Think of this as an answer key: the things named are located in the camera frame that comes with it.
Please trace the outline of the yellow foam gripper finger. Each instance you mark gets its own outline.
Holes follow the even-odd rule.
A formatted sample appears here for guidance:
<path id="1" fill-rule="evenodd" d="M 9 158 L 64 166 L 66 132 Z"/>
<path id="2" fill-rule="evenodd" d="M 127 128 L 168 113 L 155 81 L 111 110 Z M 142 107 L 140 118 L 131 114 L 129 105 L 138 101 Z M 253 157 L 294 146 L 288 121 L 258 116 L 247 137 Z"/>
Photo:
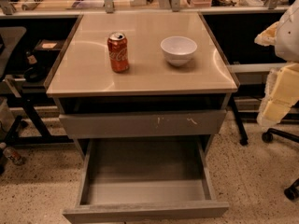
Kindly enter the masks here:
<path id="1" fill-rule="evenodd" d="M 272 127 L 280 123 L 298 101 L 299 63 L 287 63 L 280 69 L 271 69 L 259 107 L 258 124 Z"/>

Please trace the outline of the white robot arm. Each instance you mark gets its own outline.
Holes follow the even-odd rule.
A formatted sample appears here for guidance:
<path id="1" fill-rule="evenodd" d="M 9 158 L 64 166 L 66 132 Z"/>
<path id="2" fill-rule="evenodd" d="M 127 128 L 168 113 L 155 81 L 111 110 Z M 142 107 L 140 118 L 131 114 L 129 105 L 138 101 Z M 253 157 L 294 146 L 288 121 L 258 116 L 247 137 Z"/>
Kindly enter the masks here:
<path id="1" fill-rule="evenodd" d="M 273 46 L 275 54 L 287 62 L 280 69 L 271 69 L 267 76 L 257 122 L 270 127 L 280 123 L 299 101 L 299 0 L 279 21 L 258 34 L 254 42 Z"/>

